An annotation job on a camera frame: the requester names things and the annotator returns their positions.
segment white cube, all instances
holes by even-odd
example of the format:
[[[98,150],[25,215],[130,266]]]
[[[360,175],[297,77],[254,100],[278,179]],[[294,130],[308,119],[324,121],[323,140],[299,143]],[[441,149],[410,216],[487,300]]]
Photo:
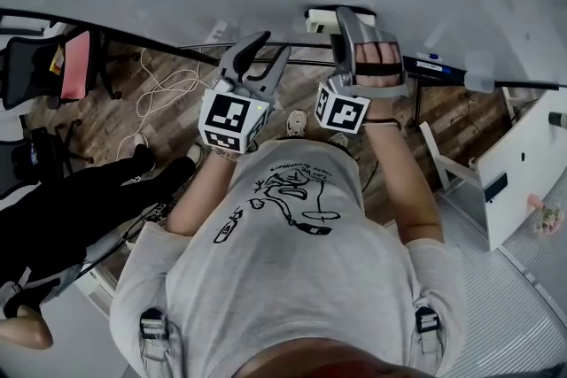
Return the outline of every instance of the white cube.
[[[198,118],[203,142],[245,153],[268,121],[269,103],[206,89]]]
[[[315,117],[321,127],[344,133],[357,133],[369,104],[370,100],[367,98],[338,95],[320,83]]]

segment wooden floor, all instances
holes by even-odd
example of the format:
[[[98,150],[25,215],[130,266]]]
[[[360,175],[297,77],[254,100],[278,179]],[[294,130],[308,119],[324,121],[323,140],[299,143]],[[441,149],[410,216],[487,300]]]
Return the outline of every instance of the wooden floor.
[[[140,51],[116,44],[114,53],[123,51]],[[210,55],[219,57],[223,49],[203,49]],[[294,48],[291,58],[329,59],[328,50]],[[197,62],[147,50],[143,61],[158,80],[163,80],[174,71],[183,68],[198,69]],[[260,73],[263,66],[255,66],[252,70]],[[65,104],[56,111],[47,108],[45,100],[38,101],[28,116],[30,127],[45,126],[52,130],[59,123],[68,124],[73,119],[81,119],[82,126],[77,128],[73,149],[82,155],[95,159],[95,166],[101,166],[116,159],[120,141],[132,135],[140,126],[142,119],[136,114],[136,101],[144,93],[150,91],[155,82],[140,66],[139,62],[129,60],[121,64],[109,66],[113,77],[114,89],[122,92],[120,101],[112,101],[102,87],[90,92],[80,102]],[[331,68],[317,66],[287,66],[277,92],[278,105],[270,117],[269,124],[261,131],[259,143],[285,132],[287,115],[294,109],[301,109],[308,115],[308,133],[326,138],[330,132],[317,127],[313,116],[316,90],[319,81],[326,78]],[[199,68],[201,80],[212,84],[216,77],[213,66],[201,64]],[[194,77],[192,73],[180,73],[172,77],[166,84]],[[413,116],[414,83],[410,82],[412,96],[399,99],[395,113],[405,125]],[[199,140],[198,114],[202,86],[189,93],[165,109],[153,113],[145,121],[142,132],[148,137],[150,146],[158,156],[158,168],[163,168],[173,158],[183,155],[190,145]],[[178,93],[168,92],[157,95],[153,109],[171,101]],[[140,112],[148,109],[149,96],[139,105]],[[461,88],[428,88],[423,90],[421,121],[428,121],[438,142],[440,151],[456,161],[467,164],[470,158],[480,156],[509,129],[509,119],[501,94],[492,95],[469,94]],[[408,143],[417,162],[423,169],[433,189],[439,188],[439,179],[429,156],[425,142],[419,130],[407,129]],[[129,156],[133,150],[133,140],[124,142],[120,157]],[[349,150],[359,159],[362,185],[368,180],[375,167],[375,159],[364,135],[352,136]],[[384,191],[382,175],[378,171],[364,193],[368,216],[378,222],[386,222],[392,218],[392,211]]]

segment white cable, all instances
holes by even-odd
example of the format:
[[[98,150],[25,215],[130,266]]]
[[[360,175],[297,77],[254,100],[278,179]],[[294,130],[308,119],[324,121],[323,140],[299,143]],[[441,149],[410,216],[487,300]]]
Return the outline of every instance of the white cable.
[[[180,97],[185,96],[188,93],[191,93],[192,91],[195,91],[199,84],[203,84],[205,87],[208,87],[210,89],[212,88],[210,85],[205,84],[204,82],[201,81],[201,78],[200,78],[200,75],[199,75],[199,69],[201,67],[200,62],[198,62],[198,64],[197,64],[197,71],[190,70],[189,68],[177,70],[177,71],[169,74],[168,77],[166,77],[163,81],[158,81],[156,76],[154,76],[153,73],[148,68],[145,67],[145,65],[144,65],[144,53],[145,53],[145,48],[142,50],[142,53],[140,54],[140,65],[156,81],[156,85],[150,91],[143,93],[138,98],[138,100],[136,101],[136,114],[138,115],[138,117],[140,117],[142,119],[142,122],[140,123],[139,128],[135,131],[134,134],[127,135],[126,137],[124,137],[120,141],[120,144],[118,145],[118,150],[116,151],[116,160],[118,160],[118,157],[120,155],[120,149],[122,148],[122,144],[124,143],[124,141],[126,139],[129,139],[130,137],[134,137],[136,134],[138,134],[142,130],[142,126],[144,125],[146,119],[148,118],[148,116],[150,114],[155,113],[157,111],[160,111],[161,109],[165,109],[166,107],[168,107],[169,105],[171,105],[175,101],[177,101]],[[172,76],[175,76],[178,73],[194,73],[196,75],[196,77],[183,79],[182,81],[176,82],[175,84],[172,84],[169,87],[164,87],[163,85],[161,85],[161,84],[167,82],[169,80],[169,78],[171,78]],[[183,84],[185,82],[189,82],[189,81],[192,81],[192,83],[191,83],[191,85],[188,89],[175,89],[176,86]],[[157,93],[163,93],[163,92],[168,92],[168,91],[177,91],[177,92],[180,92],[180,94],[178,96],[176,96],[174,99],[172,99],[171,101],[169,101],[169,103],[161,105],[160,107],[156,107],[155,109],[152,109],[151,105],[153,104],[153,96]],[[145,113],[140,113],[140,109],[139,109],[140,101],[142,101],[145,96],[150,97],[150,105],[148,105],[148,110]]]

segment hand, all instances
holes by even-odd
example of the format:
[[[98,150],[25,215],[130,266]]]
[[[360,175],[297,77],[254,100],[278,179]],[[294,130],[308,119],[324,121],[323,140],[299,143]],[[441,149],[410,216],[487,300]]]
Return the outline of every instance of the hand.
[[[400,63],[400,49],[395,43],[366,42],[356,45],[357,63]],[[392,87],[400,84],[401,74],[391,76],[356,76],[356,83],[367,87]],[[393,117],[393,98],[375,98],[366,112],[369,120],[383,120]]]

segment office chair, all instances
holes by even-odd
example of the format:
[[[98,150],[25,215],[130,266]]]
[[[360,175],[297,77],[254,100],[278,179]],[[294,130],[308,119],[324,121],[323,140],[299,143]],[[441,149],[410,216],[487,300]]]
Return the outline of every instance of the office chair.
[[[26,131],[24,138],[14,142],[0,141],[0,200],[24,186],[63,180],[65,169],[72,174],[71,158],[93,163],[93,158],[85,158],[71,150],[69,144],[74,127],[80,126],[80,120],[74,120],[65,136],[59,133],[63,125],[58,125],[55,135],[45,127]]]
[[[120,99],[114,92],[106,65],[128,58],[139,60],[139,53],[108,56],[110,40],[98,31],[76,27],[68,35],[46,39],[13,37],[0,51],[2,99],[6,110],[38,96],[49,96],[48,106],[56,109],[61,103],[76,101],[96,87],[97,77],[111,99]],[[61,74],[50,71],[58,47],[66,50]]]

